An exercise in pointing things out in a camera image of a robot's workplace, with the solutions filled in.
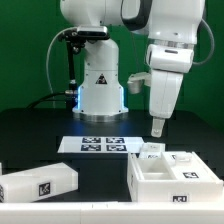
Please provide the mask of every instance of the warning label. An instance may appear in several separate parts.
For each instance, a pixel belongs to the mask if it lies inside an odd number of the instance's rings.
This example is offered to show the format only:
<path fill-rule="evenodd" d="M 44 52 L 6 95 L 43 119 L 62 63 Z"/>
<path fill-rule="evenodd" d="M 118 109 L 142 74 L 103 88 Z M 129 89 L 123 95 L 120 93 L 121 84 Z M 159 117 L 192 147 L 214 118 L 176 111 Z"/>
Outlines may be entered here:
<path fill-rule="evenodd" d="M 105 79 L 103 74 L 100 75 L 100 77 L 96 81 L 96 84 L 107 85 L 107 80 Z"/>

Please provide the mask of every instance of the white block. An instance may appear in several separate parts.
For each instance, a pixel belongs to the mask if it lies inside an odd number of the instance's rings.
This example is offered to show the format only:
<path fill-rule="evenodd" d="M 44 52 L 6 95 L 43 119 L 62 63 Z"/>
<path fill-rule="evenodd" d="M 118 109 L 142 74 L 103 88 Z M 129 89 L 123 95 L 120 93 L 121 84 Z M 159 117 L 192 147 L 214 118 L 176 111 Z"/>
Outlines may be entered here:
<path fill-rule="evenodd" d="M 160 158 L 161 152 L 165 152 L 166 145 L 162 143 L 147 142 L 142 145 L 139 158 Z"/>
<path fill-rule="evenodd" d="M 78 189 L 78 173 L 58 163 L 0 176 L 0 200 L 24 203 Z"/>
<path fill-rule="evenodd" d="M 224 197 L 197 203 L 0 204 L 1 224 L 223 224 Z"/>

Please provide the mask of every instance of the green backdrop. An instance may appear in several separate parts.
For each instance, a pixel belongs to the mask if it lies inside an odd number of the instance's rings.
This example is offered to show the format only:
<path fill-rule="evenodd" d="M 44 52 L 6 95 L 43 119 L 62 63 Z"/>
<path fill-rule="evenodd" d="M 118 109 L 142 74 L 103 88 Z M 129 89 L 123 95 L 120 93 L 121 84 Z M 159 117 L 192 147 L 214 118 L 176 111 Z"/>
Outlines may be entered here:
<path fill-rule="evenodd" d="M 0 2 L 0 111 L 23 108 L 49 94 L 45 60 L 52 38 L 69 27 L 60 13 L 59 0 L 7 0 Z M 212 60 L 193 67 L 184 76 L 176 105 L 177 110 L 192 111 L 210 125 L 224 131 L 224 1 L 207 0 L 207 21 L 215 40 Z M 144 55 L 147 38 L 131 35 L 124 27 L 109 27 L 111 37 L 120 47 L 119 81 L 126 87 L 131 73 L 147 71 Z M 202 30 L 198 35 L 196 59 L 209 52 L 209 38 Z M 56 43 L 50 58 L 50 74 L 54 91 L 68 87 L 65 43 Z M 75 59 L 77 80 L 82 81 L 83 55 Z M 130 109 L 148 109 L 149 89 L 140 95 L 126 94 Z M 51 107 L 44 103 L 42 107 Z"/>

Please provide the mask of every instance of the cable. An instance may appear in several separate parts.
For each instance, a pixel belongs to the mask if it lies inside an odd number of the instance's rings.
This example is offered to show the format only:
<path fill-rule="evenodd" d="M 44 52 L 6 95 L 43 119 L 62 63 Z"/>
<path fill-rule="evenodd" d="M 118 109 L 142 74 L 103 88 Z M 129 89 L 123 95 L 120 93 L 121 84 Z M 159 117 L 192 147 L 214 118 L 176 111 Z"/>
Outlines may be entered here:
<path fill-rule="evenodd" d="M 56 39 L 58 38 L 59 35 L 61 35 L 62 33 L 68 31 L 68 30 L 72 30 L 74 29 L 74 27 L 70 27 L 67 29 L 64 29 L 62 31 L 60 31 L 58 34 L 56 34 L 56 36 L 53 38 L 53 40 L 51 41 L 49 47 L 48 47 L 48 51 L 47 51 L 47 58 L 46 58 L 46 75 L 47 75 L 47 82 L 48 82 L 48 87 L 50 89 L 50 93 L 53 94 L 53 87 L 51 84 L 51 79 L 50 79 L 50 72 L 49 72 L 49 60 L 50 60 L 50 54 L 51 54 L 51 50 L 52 47 L 54 45 L 54 42 L 56 41 Z"/>
<path fill-rule="evenodd" d="M 137 72 L 140 72 L 140 63 L 139 63 L 139 58 L 138 58 L 138 54 L 137 54 L 137 47 L 136 47 L 136 43 L 135 43 L 135 39 L 134 39 L 134 34 L 131 32 L 131 37 L 132 37 L 132 46 L 133 46 L 133 50 L 134 50 L 134 54 L 135 54 L 135 63 L 136 63 L 136 69 Z M 144 110 L 146 110 L 146 104 L 145 104 L 145 90 L 144 90 L 144 86 L 142 87 L 142 91 L 141 91 L 141 95 L 142 95 L 142 100 L 143 100 L 143 108 Z"/>
<path fill-rule="evenodd" d="M 205 27 L 205 29 L 207 30 L 207 32 L 209 34 L 211 49 L 210 49 L 210 52 L 205 60 L 203 60 L 201 62 L 193 62 L 193 65 L 196 65 L 196 66 L 201 66 L 201 65 L 206 64 L 212 58 L 214 51 L 215 51 L 215 38 L 212 33 L 212 30 L 204 19 L 202 19 L 202 25 Z"/>
<path fill-rule="evenodd" d="M 55 97 L 55 96 L 62 96 L 62 95 L 65 95 L 64 92 L 58 92 L 58 93 L 52 93 L 52 94 L 49 94 L 47 96 L 44 96 L 42 98 L 40 98 L 39 100 L 37 101 L 34 101 L 33 103 L 29 104 L 26 108 L 27 109 L 33 109 L 36 105 L 38 105 L 39 103 L 41 102 L 44 102 L 44 101 L 48 101 L 49 98 L 52 98 L 52 97 Z"/>

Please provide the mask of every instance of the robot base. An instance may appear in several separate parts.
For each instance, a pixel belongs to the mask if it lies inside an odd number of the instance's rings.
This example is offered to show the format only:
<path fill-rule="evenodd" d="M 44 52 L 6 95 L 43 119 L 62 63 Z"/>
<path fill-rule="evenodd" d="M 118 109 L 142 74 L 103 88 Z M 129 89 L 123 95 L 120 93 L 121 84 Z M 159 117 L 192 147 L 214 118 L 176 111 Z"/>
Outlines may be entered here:
<path fill-rule="evenodd" d="M 128 112 L 123 112 L 115 115 L 90 115 L 84 113 L 77 113 L 73 111 L 73 116 L 75 119 L 80 119 L 89 122 L 114 122 L 126 119 L 128 117 Z"/>

